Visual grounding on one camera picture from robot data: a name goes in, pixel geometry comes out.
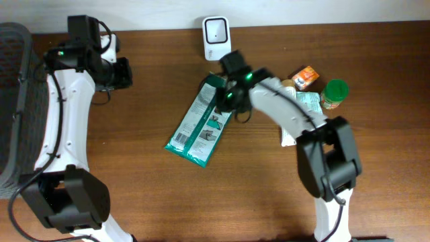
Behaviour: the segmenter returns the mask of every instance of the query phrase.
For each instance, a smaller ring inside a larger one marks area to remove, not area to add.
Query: green light
[[[246,77],[245,77],[245,79],[246,80],[250,80],[251,78],[253,78],[253,74],[252,73],[249,73]]]

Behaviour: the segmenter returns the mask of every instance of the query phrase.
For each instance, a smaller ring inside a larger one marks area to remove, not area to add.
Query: barcode
[[[184,135],[183,133],[179,133],[175,138],[175,141],[183,145],[187,142],[187,140],[188,140],[188,136]]]

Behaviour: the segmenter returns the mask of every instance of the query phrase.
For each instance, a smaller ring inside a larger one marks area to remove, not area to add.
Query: white wall
[[[230,26],[430,19],[430,0],[0,0],[0,22],[31,32],[66,32],[67,16],[87,14],[112,30],[200,28],[223,15]]]

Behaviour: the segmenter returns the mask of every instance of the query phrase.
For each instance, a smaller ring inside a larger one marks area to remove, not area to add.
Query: green and white package
[[[230,121],[231,112],[216,110],[215,92],[225,80],[209,75],[196,99],[173,134],[165,149],[205,167],[222,131]]]

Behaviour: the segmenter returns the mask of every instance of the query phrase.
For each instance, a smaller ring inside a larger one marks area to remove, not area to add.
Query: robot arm
[[[346,120],[329,120],[290,98],[278,78],[266,69],[252,71],[237,51],[223,57],[220,64],[227,82],[225,88],[217,89],[217,108],[239,113],[256,108],[285,128],[297,141],[300,179],[315,197],[314,238],[350,241],[349,198],[361,163]],[[325,153],[324,144],[334,149]]]
[[[106,28],[108,36],[99,35],[99,24]],[[97,19],[71,16],[68,27],[71,39],[44,55],[50,73],[50,98],[44,143],[35,171],[47,164],[60,137],[58,150],[52,163],[21,194],[46,228],[76,237],[91,235],[86,241],[133,242],[136,239],[110,215],[109,190],[89,173],[86,154],[93,94],[130,86],[128,60],[116,58],[119,40]]]

